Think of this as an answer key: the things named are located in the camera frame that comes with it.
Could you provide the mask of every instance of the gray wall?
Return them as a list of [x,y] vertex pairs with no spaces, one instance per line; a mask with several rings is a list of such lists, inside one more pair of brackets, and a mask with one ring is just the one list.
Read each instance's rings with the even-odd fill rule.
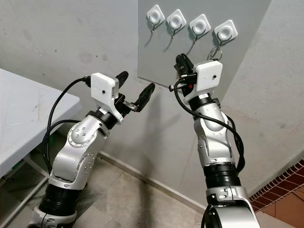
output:
[[[238,36],[222,47],[223,72],[215,95],[222,99],[236,74],[249,44],[255,35],[269,6],[270,0],[175,0],[175,1],[139,1],[139,44],[138,77],[148,79],[160,85],[173,84],[176,81],[175,57],[188,53],[193,63],[206,61],[211,49],[219,44],[213,29],[227,21],[233,20]],[[164,21],[151,37],[146,13],[155,4],[159,4],[165,17],[177,8],[183,13],[187,25],[171,41],[172,30]],[[211,25],[211,31],[201,37],[192,46],[194,36],[189,23],[204,13]]]
[[[136,0],[0,0],[0,5],[1,68],[58,89],[83,74],[114,76],[128,70],[130,79],[122,92],[129,101],[146,85],[137,81]],[[247,165],[241,178],[249,192],[303,149],[304,69],[299,50],[304,31],[296,30],[303,9],[300,0],[271,3],[223,101],[223,110],[235,119],[244,139]],[[83,105],[75,118],[94,110],[87,87],[76,85],[71,93]],[[196,144],[191,116],[173,94],[158,87],[142,113],[131,113],[112,130],[104,151],[206,204]],[[101,148],[96,141],[92,149]]]

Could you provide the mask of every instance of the robotic arm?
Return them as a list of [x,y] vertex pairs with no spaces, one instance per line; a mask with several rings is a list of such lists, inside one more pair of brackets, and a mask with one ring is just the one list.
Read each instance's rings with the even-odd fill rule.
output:
[[28,228],[71,228],[76,220],[76,205],[81,190],[92,172],[97,151],[88,152],[98,132],[106,140],[116,124],[121,124],[130,111],[140,112],[150,100],[155,89],[151,83],[134,103],[125,101],[118,92],[128,77],[126,71],[116,78],[100,73],[88,77],[91,96],[98,106],[90,111],[68,132],[65,146],[55,157],[46,194],[35,207]]
[[[214,88],[219,85],[223,65],[218,61],[207,61],[195,66],[185,54],[176,57],[175,69],[179,80],[169,86],[179,104],[194,118],[194,130],[198,137],[199,159],[207,184],[208,207],[202,225],[207,228],[260,228],[247,192],[241,186],[238,173],[243,169],[243,143],[228,125],[227,117],[220,110],[218,99],[212,99]],[[182,90],[184,103],[178,95]],[[234,134],[240,153],[236,168],[227,130]]]

